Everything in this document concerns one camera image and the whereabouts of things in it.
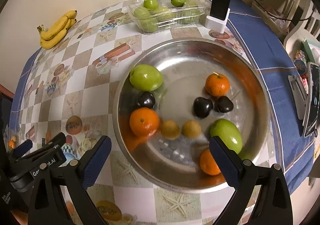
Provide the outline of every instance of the dark round fruit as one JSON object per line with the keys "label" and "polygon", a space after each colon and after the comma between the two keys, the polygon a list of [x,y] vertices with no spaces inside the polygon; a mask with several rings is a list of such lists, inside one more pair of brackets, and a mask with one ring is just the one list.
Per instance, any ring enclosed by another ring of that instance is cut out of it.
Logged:
{"label": "dark round fruit", "polygon": [[213,103],[209,99],[198,97],[193,102],[193,111],[197,117],[207,117],[212,109]]}
{"label": "dark round fruit", "polygon": [[216,109],[218,112],[227,113],[233,110],[233,103],[227,96],[221,96],[216,101]]}
{"label": "dark round fruit", "polygon": [[137,99],[138,107],[147,107],[152,109],[155,106],[156,99],[150,92],[143,92]]}

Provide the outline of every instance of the silver screw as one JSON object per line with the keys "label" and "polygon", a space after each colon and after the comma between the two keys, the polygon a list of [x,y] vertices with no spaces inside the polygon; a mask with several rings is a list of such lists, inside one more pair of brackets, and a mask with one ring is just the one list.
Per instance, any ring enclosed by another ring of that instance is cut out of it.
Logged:
{"label": "silver screw", "polygon": [[281,166],[279,166],[278,164],[274,164],[273,167],[277,170],[280,170],[281,169]]}
{"label": "silver screw", "polygon": [[40,165],[40,169],[41,169],[41,170],[47,169],[47,164],[46,164],[46,163],[42,163],[42,164]]}
{"label": "silver screw", "polygon": [[250,166],[252,164],[252,162],[249,159],[245,159],[245,160],[243,160],[243,164],[246,166]]}
{"label": "silver screw", "polygon": [[73,160],[70,161],[69,164],[70,164],[71,166],[76,166],[76,165],[78,164],[78,160],[73,159]]}

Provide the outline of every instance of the black power adapter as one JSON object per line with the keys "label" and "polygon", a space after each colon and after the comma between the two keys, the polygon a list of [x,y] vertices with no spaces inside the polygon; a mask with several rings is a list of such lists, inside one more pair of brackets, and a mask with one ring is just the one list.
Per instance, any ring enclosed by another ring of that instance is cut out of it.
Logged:
{"label": "black power adapter", "polygon": [[212,0],[210,16],[225,20],[229,8],[230,0]]}

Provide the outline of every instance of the tablecloth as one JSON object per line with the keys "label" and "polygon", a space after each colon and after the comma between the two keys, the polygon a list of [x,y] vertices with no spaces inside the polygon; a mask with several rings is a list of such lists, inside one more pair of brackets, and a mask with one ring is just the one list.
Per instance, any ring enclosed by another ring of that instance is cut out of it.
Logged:
{"label": "tablecloth", "polygon": [[[302,145],[297,139],[296,123],[291,123],[295,118],[294,103],[284,77],[296,74],[294,66],[271,30],[253,11],[248,13],[247,5],[232,0],[230,8],[232,13],[225,29],[230,38],[224,43],[258,70],[271,96],[272,129],[258,164],[270,166],[278,162],[287,170],[292,192],[312,164],[314,150],[314,139],[302,140]],[[29,138],[33,141],[30,151],[34,151],[42,146],[42,138],[49,139],[62,131],[67,136],[62,149],[71,160],[80,158],[106,134],[112,140],[112,151],[96,184],[88,189],[95,204],[101,200],[115,203],[126,213],[120,221],[126,224],[212,222],[230,199],[233,188],[207,194],[179,194],[159,188],[130,166],[113,130],[113,97],[127,67],[144,50],[181,37],[216,40],[214,33],[201,24],[141,34],[130,20],[125,2],[78,21],[56,47],[39,49],[26,63],[10,118],[10,129],[18,135],[17,143]],[[120,53],[119,46],[123,44],[128,49]],[[291,147],[284,143],[287,140]],[[249,205],[256,197],[255,191]],[[67,190],[65,198],[69,199]],[[73,218],[81,222],[77,214]]]}

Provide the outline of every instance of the floor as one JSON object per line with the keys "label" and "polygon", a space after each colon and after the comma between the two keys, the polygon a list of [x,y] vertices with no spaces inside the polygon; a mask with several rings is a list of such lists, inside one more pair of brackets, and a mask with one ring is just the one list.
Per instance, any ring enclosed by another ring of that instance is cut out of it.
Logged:
{"label": "floor", "polygon": [[309,186],[308,182],[307,177],[291,195],[293,225],[302,222],[320,195],[320,178],[316,178],[313,186]]}

